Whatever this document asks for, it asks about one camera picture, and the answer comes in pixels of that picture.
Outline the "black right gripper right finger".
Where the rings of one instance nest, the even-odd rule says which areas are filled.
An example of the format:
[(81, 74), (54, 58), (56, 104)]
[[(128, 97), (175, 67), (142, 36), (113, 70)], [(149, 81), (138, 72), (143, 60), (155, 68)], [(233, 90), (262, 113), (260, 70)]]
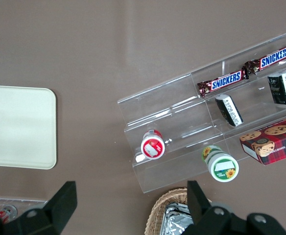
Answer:
[(244, 220), (222, 206), (212, 206), (197, 181), (188, 181), (187, 203), (193, 224), (184, 235), (286, 235), (268, 214), (251, 213)]

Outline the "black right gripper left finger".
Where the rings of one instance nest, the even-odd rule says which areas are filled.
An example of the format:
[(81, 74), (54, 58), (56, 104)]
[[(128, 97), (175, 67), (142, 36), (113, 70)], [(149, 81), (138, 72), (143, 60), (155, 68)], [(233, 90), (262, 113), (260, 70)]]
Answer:
[(4, 224), (0, 235), (59, 235), (77, 207), (76, 182), (67, 181), (41, 209), (31, 209)]

